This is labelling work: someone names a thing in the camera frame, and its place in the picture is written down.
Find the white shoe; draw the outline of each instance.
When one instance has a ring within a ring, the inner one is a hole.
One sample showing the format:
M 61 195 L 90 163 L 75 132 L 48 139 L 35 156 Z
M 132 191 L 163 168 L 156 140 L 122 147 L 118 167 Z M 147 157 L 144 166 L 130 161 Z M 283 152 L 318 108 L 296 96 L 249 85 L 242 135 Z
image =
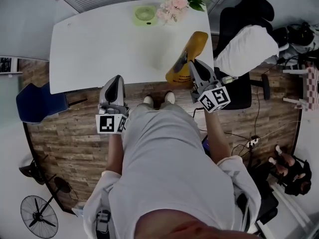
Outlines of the white shoe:
M 149 104 L 150 105 L 150 107 L 154 107 L 154 101 L 153 101 L 153 98 L 151 98 L 150 96 L 146 96 L 145 98 L 144 98 L 144 101 L 143 101 L 143 103 L 145 103 L 145 104 Z
M 276 163 L 277 163 L 277 161 L 273 157 L 269 157 L 268 158 L 268 162 L 270 162 L 270 163 L 272 163 L 274 165 L 276 165 Z
M 278 155 L 281 155 L 281 153 L 283 153 L 278 144 L 276 145 L 276 151 L 278 152 Z
M 175 94 L 173 92 L 168 92 L 165 96 L 165 102 L 175 103 Z

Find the white table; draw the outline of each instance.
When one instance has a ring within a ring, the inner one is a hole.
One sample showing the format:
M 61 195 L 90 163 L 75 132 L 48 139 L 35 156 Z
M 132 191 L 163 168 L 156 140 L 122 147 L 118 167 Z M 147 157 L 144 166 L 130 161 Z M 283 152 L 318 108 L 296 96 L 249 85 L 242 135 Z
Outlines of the white table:
M 134 6 L 159 7 L 160 3 L 140 0 L 108 5 L 56 24 L 50 50 L 51 93 L 102 87 L 118 74 L 126 84 L 165 81 L 195 31 L 208 33 L 198 59 L 213 68 L 206 12 L 189 8 L 176 25 L 160 21 L 155 26 L 134 25 Z

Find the white shirt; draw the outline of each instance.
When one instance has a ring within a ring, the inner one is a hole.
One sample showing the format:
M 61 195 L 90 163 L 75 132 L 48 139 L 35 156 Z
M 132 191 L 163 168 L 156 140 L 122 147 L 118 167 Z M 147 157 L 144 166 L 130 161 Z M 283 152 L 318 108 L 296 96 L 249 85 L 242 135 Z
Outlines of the white shirt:
M 109 189 L 117 238 L 133 239 L 139 218 L 159 209 L 188 213 L 218 229 L 240 230 L 243 214 L 235 204 L 233 184 L 248 198 L 251 223 L 256 220 L 260 195 L 241 158 L 213 163 L 187 113 L 141 113 L 130 122 L 123 146 L 122 176 L 106 171 L 99 182 L 99 187 Z M 84 216 L 94 212 L 94 194 Z

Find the fan base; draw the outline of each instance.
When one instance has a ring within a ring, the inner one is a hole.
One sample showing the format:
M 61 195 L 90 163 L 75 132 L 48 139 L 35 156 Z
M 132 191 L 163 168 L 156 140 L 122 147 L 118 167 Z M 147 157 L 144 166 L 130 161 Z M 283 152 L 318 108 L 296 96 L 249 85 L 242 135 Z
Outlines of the fan base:
M 58 189 L 60 189 L 60 191 L 62 191 L 63 193 L 68 194 L 71 192 L 71 188 L 70 188 L 69 184 L 65 180 L 63 180 L 62 178 L 55 177 L 54 183 L 55 183 L 56 187 Z

